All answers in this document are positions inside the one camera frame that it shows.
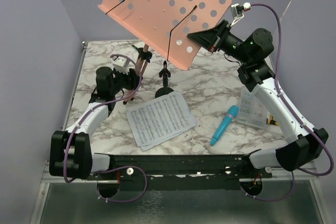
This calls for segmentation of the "teal toy microphone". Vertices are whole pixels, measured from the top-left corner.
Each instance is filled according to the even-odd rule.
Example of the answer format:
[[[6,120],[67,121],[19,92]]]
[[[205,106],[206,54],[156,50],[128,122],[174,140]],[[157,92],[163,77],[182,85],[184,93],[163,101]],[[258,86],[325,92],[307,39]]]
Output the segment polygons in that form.
[[[228,126],[232,122],[233,118],[235,118],[237,116],[238,111],[239,111],[239,107],[237,105],[232,105],[229,108],[229,110],[225,114],[222,122],[220,123],[217,130],[213,134],[212,139],[210,141],[210,146],[215,145],[220,140],[220,138],[222,137],[222,135],[224,134],[224,132],[226,131],[226,129],[228,128]]]

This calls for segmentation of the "pink music stand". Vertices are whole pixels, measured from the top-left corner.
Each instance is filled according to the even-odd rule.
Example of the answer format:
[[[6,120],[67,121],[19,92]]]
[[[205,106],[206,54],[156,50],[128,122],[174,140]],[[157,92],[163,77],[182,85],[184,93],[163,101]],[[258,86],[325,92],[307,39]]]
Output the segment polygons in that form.
[[[168,62],[187,70],[200,46],[188,33],[212,28],[232,0],[102,0],[99,9]]]

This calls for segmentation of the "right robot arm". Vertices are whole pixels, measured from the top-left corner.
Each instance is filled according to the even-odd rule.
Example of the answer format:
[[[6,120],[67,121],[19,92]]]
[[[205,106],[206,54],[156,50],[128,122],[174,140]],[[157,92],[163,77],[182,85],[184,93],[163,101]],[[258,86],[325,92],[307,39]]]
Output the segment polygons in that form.
[[[261,168],[282,167],[293,171],[318,158],[329,135],[317,129],[298,111],[275,83],[275,74],[265,58],[274,50],[272,34],[258,28],[241,40],[230,32],[226,20],[217,26],[187,35],[188,39],[210,52],[223,51],[241,62],[238,77],[275,117],[287,144],[283,147],[254,151],[241,164],[246,177],[254,177]]]

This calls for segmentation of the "black microphone stand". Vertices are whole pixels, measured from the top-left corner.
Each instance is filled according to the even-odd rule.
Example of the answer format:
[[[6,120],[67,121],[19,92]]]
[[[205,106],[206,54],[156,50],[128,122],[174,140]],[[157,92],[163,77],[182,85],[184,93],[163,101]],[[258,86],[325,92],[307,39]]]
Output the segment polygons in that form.
[[[163,62],[163,69],[159,72],[159,77],[162,78],[163,87],[159,88],[155,93],[155,98],[161,97],[163,95],[167,95],[174,90],[169,87],[169,78],[171,77],[171,73],[167,68],[167,61]]]

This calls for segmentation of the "sheet music page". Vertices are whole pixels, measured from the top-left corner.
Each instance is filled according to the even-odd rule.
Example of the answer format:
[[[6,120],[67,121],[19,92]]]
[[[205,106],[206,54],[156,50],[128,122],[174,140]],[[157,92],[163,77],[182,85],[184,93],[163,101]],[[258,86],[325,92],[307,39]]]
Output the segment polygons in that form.
[[[191,128],[193,128],[193,127],[195,127],[195,126],[197,126],[197,120],[196,120],[196,119],[193,119],[193,120],[192,120],[192,123],[191,123],[191,126],[188,126],[187,128],[182,129],[182,130],[180,130],[180,131],[178,131],[178,132],[176,132],[176,133],[169,134],[168,136],[164,136],[164,137],[162,137],[162,138],[160,138],[160,139],[158,139],[158,140],[155,140],[155,141],[152,142],[151,144],[148,144],[148,145],[145,145],[145,146],[141,146],[140,148],[141,148],[141,150],[143,150],[143,151],[147,151],[147,150],[149,150],[149,149],[151,149],[151,148],[153,148],[153,147],[155,147],[155,146],[157,146],[157,145],[160,145],[160,144],[162,144],[162,143],[164,143],[164,142],[166,142],[166,141],[168,141],[168,140],[170,140],[170,139],[172,139],[172,138],[174,138],[174,137],[176,137],[176,136],[181,135],[182,133],[187,132],[188,130],[190,130]]]
[[[195,119],[182,94],[176,91],[133,106],[126,115],[138,147],[185,129]]]

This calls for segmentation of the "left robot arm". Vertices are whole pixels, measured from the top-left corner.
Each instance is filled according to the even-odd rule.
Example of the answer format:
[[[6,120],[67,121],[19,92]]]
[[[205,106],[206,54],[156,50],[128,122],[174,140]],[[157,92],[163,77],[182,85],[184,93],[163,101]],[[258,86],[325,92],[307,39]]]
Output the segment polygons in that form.
[[[115,175],[116,166],[104,154],[92,154],[90,138],[100,124],[112,113],[120,91],[137,90],[140,76],[134,69],[126,72],[116,68],[100,67],[96,70],[96,87],[91,93],[83,115],[64,131],[55,131],[51,137],[49,173],[63,177],[68,183],[86,179],[98,171],[104,179]]]

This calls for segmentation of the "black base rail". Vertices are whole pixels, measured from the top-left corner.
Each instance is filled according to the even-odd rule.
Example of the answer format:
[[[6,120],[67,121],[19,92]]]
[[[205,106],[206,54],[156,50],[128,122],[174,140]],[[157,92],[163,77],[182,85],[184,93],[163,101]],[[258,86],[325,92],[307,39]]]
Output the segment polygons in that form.
[[[239,190],[240,182],[271,178],[265,169],[234,155],[110,155],[108,173],[95,173],[108,188],[121,190]]]

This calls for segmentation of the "clear plastic parts box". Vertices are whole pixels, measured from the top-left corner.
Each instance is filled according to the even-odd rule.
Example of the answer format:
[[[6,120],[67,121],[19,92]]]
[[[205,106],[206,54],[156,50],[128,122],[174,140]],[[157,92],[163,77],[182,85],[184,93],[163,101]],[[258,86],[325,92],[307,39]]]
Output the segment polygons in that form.
[[[255,95],[242,87],[240,92],[239,111],[236,120],[256,129],[264,129],[268,111]]]

